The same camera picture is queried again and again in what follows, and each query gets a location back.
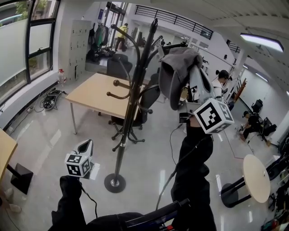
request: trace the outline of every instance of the black office chair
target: black office chair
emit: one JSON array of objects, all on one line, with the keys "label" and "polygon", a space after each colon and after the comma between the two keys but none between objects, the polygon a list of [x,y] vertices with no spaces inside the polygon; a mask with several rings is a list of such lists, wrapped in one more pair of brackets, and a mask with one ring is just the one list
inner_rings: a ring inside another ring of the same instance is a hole
[{"label": "black office chair", "polygon": [[126,73],[120,64],[119,59],[121,60],[126,71],[129,73],[132,69],[132,63],[130,63],[128,61],[127,56],[123,54],[115,54],[112,58],[109,58],[107,60],[107,72],[106,73],[98,72],[98,73],[127,80]]},{"label": "black office chair", "polygon": [[253,112],[259,113],[261,108],[263,107],[263,101],[261,99],[256,100],[255,104],[252,104]]},{"label": "black office chair", "polygon": [[[153,74],[150,78],[149,84],[146,86],[146,88],[158,84],[158,74]],[[145,92],[141,98],[140,105],[144,108],[149,109],[154,102],[158,99],[160,95],[159,88],[153,88]],[[142,109],[138,109],[135,121],[132,124],[132,127],[139,127],[140,130],[143,129],[142,125],[147,121],[148,119],[148,113]],[[123,125],[124,120],[112,116],[112,120],[108,122],[108,124],[113,123],[115,125],[115,128],[117,130],[117,133],[112,137],[112,140],[115,140],[116,137],[120,134],[122,134],[122,128],[119,130],[117,128],[117,125]],[[130,138],[130,135],[128,135],[128,139],[132,141],[133,143],[137,142],[144,142],[145,139],[137,139],[136,135],[134,134],[133,129],[131,128],[130,134],[133,136],[134,139]]]}]

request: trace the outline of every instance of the black railing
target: black railing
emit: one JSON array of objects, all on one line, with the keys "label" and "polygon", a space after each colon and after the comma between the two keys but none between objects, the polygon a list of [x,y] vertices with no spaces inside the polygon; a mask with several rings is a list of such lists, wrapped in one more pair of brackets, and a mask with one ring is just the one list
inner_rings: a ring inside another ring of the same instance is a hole
[{"label": "black railing", "polygon": [[211,39],[213,31],[210,29],[195,23],[189,19],[183,18],[176,14],[169,13],[160,9],[155,9],[147,6],[137,5],[135,14],[143,15],[146,17],[157,18],[158,20],[166,21],[168,23],[175,24],[180,27],[184,27],[190,31],[193,31],[207,39]]},{"label": "black railing", "polygon": [[231,51],[235,53],[240,53],[240,48],[235,43],[232,43],[230,40],[227,40],[227,45]]}]

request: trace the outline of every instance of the white tile floor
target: white tile floor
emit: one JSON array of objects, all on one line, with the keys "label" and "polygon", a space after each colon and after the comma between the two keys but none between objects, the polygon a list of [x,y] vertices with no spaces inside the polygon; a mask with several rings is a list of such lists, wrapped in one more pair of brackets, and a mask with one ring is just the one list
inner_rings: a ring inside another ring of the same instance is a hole
[{"label": "white tile floor", "polygon": [[[91,75],[86,73],[78,82],[65,86],[65,91],[71,92]],[[107,123],[110,117],[98,116],[96,111],[74,106],[78,126],[78,134],[74,135],[70,104],[61,98],[57,106],[57,111],[31,113],[12,134],[18,142],[18,147],[10,164],[15,166],[19,162],[34,172],[28,195],[15,190],[14,201],[23,211],[19,215],[10,213],[10,216],[18,228],[21,231],[49,229],[51,211],[57,209],[58,200],[61,198],[59,178],[66,175],[65,155],[85,139],[93,140],[93,162],[100,165],[96,180],[82,180],[84,188],[98,203],[98,215],[153,211],[159,188],[163,186],[162,176],[165,175],[167,179],[174,169],[169,135],[178,124],[177,113],[170,109],[168,101],[155,102],[152,106],[154,113],[148,116],[143,130],[135,129],[136,136],[140,139],[145,138],[146,142],[128,142],[121,166],[121,175],[126,179],[126,189],[119,194],[108,192],[103,184],[104,178],[114,172],[117,153],[113,152],[112,148],[119,140],[111,140],[116,131]],[[244,110],[241,102],[235,105],[232,114],[236,125],[246,122],[241,116]],[[206,162],[210,169],[207,180],[211,185],[211,207],[218,231],[256,231],[266,219],[272,218],[271,212],[267,210],[267,203],[259,204],[254,199],[249,199],[229,209],[222,204],[220,189],[224,184],[233,183],[242,177],[242,159],[246,154],[256,155],[267,166],[277,151],[274,146],[267,147],[257,136],[253,137],[249,147],[236,136],[234,128],[232,125],[225,132],[214,135],[214,152]],[[178,158],[184,137],[182,127],[172,135],[175,159]],[[11,187],[10,178],[11,174],[6,171],[2,182],[4,189]],[[172,202],[170,189],[173,181],[164,192],[161,207]],[[239,194],[242,197],[247,193],[243,187]],[[86,195],[81,196],[81,205],[86,222],[93,220],[94,204]],[[17,230],[3,209],[0,210],[0,229]]]}]

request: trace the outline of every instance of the wooden desk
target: wooden desk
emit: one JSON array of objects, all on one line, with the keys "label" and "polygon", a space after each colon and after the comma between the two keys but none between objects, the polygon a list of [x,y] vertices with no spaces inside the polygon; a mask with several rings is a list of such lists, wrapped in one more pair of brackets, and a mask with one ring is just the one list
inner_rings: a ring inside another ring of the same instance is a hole
[{"label": "wooden desk", "polygon": [[0,182],[16,148],[17,142],[0,129]]},{"label": "wooden desk", "polygon": [[72,105],[73,103],[118,118],[125,118],[129,98],[116,99],[114,97],[107,96],[107,92],[111,92],[112,94],[123,97],[128,94],[129,90],[119,86],[115,87],[113,85],[114,80],[119,80],[121,83],[129,85],[127,80],[96,73],[66,97],[66,99],[70,102],[75,134],[77,134],[77,129],[75,126],[75,118]]},{"label": "wooden desk", "polygon": [[5,170],[8,169],[12,174],[11,184],[13,184],[21,192],[27,194],[33,172],[16,164],[15,169],[8,163],[17,147],[17,142],[0,129],[0,182],[4,176]]},{"label": "wooden desk", "polygon": [[[225,184],[221,191],[223,204],[232,208],[241,202],[253,197],[257,202],[264,203],[270,195],[270,180],[265,166],[254,155],[246,155],[243,162],[243,175],[233,184]],[[238,198],[237,190],[246,186],[249,195]]]}]

